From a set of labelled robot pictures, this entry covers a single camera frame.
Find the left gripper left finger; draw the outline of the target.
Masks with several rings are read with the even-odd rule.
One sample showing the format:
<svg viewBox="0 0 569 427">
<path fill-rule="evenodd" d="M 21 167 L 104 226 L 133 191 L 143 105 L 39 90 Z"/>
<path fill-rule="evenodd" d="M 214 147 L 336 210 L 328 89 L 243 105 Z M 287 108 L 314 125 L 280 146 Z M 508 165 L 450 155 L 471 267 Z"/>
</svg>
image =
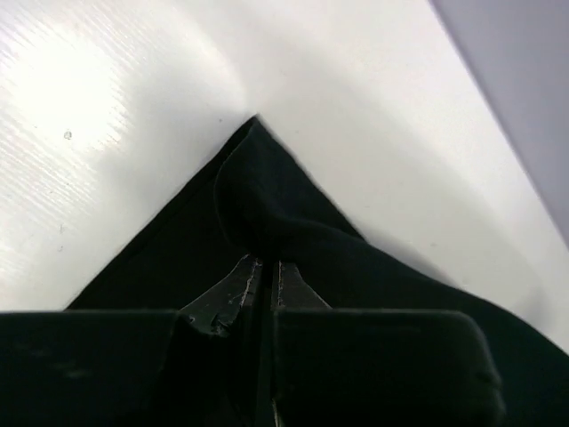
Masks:
<svg viewBox="0 0 569 427">
<path fill-rule="evenodd" d="M 4 313 L 2 425 L 249 425 L 229 385 L 261 269 L 242 258 L 182 310 Z"/>
</svg>

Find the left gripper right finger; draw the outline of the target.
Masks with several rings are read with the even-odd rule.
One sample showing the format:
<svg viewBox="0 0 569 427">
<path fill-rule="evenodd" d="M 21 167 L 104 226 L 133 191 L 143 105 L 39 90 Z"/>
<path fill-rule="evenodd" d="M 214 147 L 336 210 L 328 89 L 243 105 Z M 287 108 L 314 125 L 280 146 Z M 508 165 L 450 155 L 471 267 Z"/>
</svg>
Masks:
<svg viewBox="0 0 569 427">
<path fill-rule="evenodd" d="M 487 340 L 462 313 L 335 309 L 283 262 L 271 309 L 280 426 L 497 426 L 505 416 Z"/>
</svg>

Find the black t-shirt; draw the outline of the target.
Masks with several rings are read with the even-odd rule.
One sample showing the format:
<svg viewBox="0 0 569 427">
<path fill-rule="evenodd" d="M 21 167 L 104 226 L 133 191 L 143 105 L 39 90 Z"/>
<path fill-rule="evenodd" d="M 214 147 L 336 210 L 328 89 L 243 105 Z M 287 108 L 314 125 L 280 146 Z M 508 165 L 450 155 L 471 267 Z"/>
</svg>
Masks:
<svg viewBox="0 0 569 427">
<path fill-rule="evenodd" d="M 508 426 L 568 423 L 568 357 L 521 318 L 370 245 L 252 117 L 71 303 L 178 309 L 251 254 L 295 264 L 339 308 L 443 309 L 472 317 L 502 379 Z"/>
</svg>

